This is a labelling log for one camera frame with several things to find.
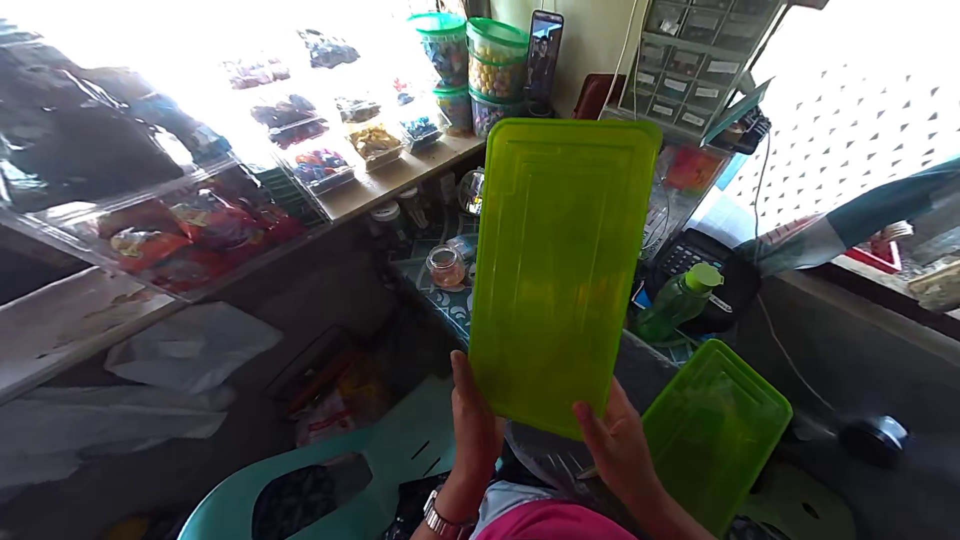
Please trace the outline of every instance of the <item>person's right hand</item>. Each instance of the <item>person's right hand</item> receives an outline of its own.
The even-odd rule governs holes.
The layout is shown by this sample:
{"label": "person's right hand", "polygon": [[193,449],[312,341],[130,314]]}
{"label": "person's right hand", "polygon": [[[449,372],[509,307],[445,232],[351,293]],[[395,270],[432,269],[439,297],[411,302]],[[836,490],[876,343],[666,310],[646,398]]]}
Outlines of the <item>person's right hand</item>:
{"label": "person's right hand", "polygon": [[613,494],[632,512],[657,503],[663,487],[654,471],[643,424],[616,378],[611,381],[603,420],[593,415],[587,402],[573,404],[573,413],[597,472]]}

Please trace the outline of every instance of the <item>green water bottle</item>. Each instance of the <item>green water bottle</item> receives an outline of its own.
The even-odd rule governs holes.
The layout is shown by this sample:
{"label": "green water bottle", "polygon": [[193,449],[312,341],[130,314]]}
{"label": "green water bottle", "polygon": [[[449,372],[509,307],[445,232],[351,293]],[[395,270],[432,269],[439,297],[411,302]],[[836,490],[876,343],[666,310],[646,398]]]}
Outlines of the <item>green water bottle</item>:
{"label": "green water bottle", "polygon": [[704,310],[713,287],[723,284],[716,268],[698,262],[687,272],[670,278],[652,306],[644,309],[631,326],[637,337],[647,343],[663,343],[683,322]]}

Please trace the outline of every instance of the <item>gray wall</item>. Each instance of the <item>gray wall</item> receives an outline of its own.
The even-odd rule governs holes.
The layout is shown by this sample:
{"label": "gray wall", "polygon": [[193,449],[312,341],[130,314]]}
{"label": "gray wall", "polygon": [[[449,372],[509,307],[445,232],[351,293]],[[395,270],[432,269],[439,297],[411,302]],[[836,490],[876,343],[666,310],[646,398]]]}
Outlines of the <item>gray wall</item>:
{"label": "gray wall", "polygon": [[777,335],[830,411],[800,382],[755,303],[734,348],[793,404],[829,425],[889,414],[911,432],[883,471],[835,442],[782,444],[780,455],[844,497],[862,538],[955,538],[960,508],[960,343],[799,272],[764,282]]}

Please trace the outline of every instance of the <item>bottle cap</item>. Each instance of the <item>bottle cap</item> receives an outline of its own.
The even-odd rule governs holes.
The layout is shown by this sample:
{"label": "bottle cap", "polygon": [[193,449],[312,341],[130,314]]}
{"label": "bottle cap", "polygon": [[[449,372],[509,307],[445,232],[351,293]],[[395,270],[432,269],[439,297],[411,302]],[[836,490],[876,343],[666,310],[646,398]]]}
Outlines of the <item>bottle cap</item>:
{"label": "bottle cap", "polygon": [[722,285],[723,276],[709,264],[698,262],[684,274],[684,281],[686,286],[693,289],[693,292],[704,293],[710,292],[717,285]]}

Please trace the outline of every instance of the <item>pink shirt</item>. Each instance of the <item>pink shirt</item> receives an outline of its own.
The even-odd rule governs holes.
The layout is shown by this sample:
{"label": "pink shirt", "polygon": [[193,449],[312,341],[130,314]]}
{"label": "pink shirt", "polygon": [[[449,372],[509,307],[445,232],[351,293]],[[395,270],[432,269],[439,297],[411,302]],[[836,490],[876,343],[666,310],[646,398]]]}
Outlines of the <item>pink shirt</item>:
{"label": "pink shirt", "polygon": [[574,503],[533,501],[496,518],[476,540],[636,540],[626,529]]}

